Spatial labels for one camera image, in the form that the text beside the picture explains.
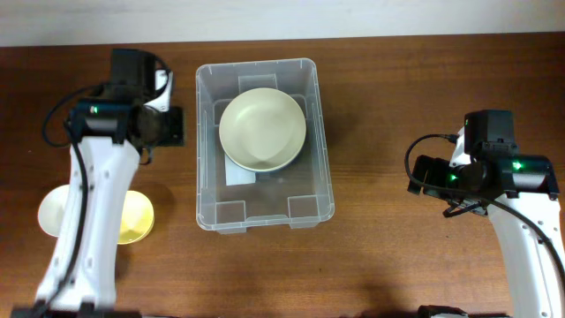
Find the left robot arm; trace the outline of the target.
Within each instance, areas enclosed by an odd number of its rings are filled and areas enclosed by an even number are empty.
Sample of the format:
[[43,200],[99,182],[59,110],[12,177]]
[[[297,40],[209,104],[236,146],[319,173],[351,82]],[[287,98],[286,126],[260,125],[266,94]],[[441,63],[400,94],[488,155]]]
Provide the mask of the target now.
[[71,178],[56,247],[30,307],[13,317],[139,317],[117,310],[116,257],[141,153],[184,143],[182,108],[81,100],[64,121]]

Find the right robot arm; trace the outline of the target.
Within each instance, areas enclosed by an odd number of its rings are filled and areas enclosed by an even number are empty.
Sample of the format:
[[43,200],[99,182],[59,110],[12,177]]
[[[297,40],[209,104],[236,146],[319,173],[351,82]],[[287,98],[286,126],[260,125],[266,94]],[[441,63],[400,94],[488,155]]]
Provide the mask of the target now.
[[406,163],[411,193],[447,202],[446,218],[473,213],[494,227],[516,317],[564,315],[559,189],[541,155],[488,151]]

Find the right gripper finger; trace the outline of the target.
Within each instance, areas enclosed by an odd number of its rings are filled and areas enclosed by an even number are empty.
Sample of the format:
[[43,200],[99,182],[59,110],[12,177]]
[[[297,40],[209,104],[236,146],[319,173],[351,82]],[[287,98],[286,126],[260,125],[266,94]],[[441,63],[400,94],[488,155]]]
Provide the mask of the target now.
[[[417,157],[416,162],[411,170],[411,175],[419,182],[423,183],[426,179],[426,174],[431,166],[431,158],[427,155],[420,155]],[[417,185],[416,182],[410,181],[407,190],[410,193],[419,195],[422,187]]]
[[448,208],[446,208],[442,215],[446,218],[460,216],[465,213],[472,213],[478,216],[484,215],[484,208],[480,201],[475,200],[461,200],[455,201],[450,200],[447,201]]

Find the beige bowl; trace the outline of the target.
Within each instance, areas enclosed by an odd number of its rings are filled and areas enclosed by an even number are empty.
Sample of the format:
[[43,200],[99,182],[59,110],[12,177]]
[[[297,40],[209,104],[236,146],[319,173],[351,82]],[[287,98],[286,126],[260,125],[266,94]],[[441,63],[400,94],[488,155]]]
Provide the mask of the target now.
[[305,144],[305,114],[290,95],[268,87],[233,99],[220,118],[222,150],[252,169],[273,168]]

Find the dark blue bowl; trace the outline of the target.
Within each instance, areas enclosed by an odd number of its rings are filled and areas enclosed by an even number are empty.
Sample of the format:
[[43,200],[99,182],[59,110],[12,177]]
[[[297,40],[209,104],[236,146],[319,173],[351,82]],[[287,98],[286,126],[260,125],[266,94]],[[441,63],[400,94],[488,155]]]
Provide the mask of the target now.
[[226,158],[226,160],[230,160],[235,166],[237,166],[239,169],[243,169],[243,170],[247,170],[247,171],[251,171],[251,172],[256,172],[256,173],[268,173],[268,172],[275,172],[275,171],[279,171],[279,170],[284,170],[287,167],[291,166],[297,158],[299,158],[301,156],[301,153],[303,152],[304,147],[302,147],[301,149],[299,149],[292,157],[291,159],[289,159],[288,161],[280,164],[280,165],[276,165],[273,168],[266,168],[266,169],[252,169],[249,167],[246,167],[240,163],[237,163],[235,160],[232,159],[231,156],[229,156],[225,151],[224,151],[224,156]]

